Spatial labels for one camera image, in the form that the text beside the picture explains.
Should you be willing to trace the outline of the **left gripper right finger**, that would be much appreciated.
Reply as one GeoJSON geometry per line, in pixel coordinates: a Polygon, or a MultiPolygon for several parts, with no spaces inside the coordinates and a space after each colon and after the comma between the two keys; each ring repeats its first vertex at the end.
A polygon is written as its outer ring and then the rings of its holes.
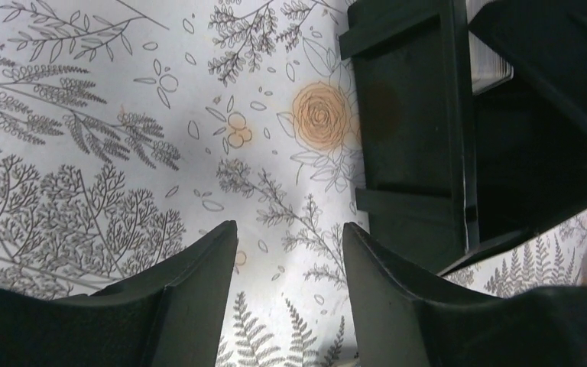
{"type": "Polygon", "coordinates": [[[364,366],[587,366],[587,286],[483,294],[395,255],[353,222],[342,248],[364,366]]]}

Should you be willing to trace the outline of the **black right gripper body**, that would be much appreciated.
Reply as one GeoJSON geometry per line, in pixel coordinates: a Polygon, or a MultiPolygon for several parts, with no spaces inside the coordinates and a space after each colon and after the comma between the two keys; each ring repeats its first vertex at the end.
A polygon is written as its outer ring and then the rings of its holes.
{"type": "Polygon", "coordinates": [[[587,133],[587,1],[493,1],[469,30],[587,133]]]}

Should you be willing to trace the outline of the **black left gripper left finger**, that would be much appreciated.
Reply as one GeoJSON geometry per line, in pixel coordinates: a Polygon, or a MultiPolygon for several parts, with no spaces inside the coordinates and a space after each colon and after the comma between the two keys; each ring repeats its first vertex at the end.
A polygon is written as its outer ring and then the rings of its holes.
{"type": "Polygon", "coordinates": [[[0,289],[0,366],[212,366],[237,225],[94,294],[41,300],[0,289]]]}

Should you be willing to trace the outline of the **stack of cards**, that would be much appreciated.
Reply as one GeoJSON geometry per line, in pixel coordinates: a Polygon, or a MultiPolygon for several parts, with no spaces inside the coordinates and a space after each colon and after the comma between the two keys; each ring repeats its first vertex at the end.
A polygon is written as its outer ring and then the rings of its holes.
{"type": "Polygon", "coordinates": [[[469,55],[474,95],[505,83],[514,76],[513,67],[471,31],[469,32],[469,55]]]}

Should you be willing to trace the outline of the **black card holder box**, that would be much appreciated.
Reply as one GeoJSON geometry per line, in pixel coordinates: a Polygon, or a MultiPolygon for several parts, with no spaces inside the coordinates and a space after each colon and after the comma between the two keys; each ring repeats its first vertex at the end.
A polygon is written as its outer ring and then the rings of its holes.
{"type": "Polygon", "coordinates": [[[439,275],[587,209],[587,132],[517,68],[474,94],[463,1],[357,1],[352,61],[371,235],[439,275]]]}

